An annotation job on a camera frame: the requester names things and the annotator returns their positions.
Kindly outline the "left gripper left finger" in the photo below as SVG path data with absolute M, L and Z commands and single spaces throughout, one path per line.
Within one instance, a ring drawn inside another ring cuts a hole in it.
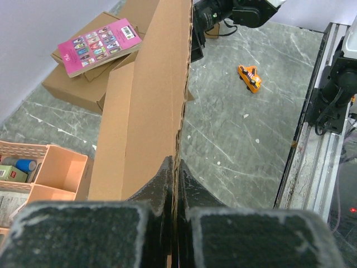
M 165 267 L 172 158 L 124 201 L 34 202 L 1 247 L 2 267 Z

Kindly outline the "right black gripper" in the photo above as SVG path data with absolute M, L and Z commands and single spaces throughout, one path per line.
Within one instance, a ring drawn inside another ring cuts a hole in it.
M 191 62 L 198 61 L 204 57 L 203 48 L 205 47 L 206 37 L 205 31 L 206 27 L 202 25 L 193 25 L 192 29 L 192 42 L 191 42 Z

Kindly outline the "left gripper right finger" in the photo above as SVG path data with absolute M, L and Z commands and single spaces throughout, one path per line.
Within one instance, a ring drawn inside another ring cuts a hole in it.
M 232 208 L 185 163 L 178 177 L 180 267 L 344 267 L 326 223 L 307 210 Z

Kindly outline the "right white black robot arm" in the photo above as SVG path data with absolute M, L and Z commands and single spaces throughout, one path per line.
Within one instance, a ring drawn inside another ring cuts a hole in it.
M 191 43 L 191 62 L 204 57 L 202 48 L 205 46 L 207 32 L 215 25 L 229 18 L 233 24 L 226 24 L 237 30 L 237 26 L 258 28 L 275 15 L 284 1 L 274 0 L 213 0 L 198 1 L 193 6 L 193 29 Z

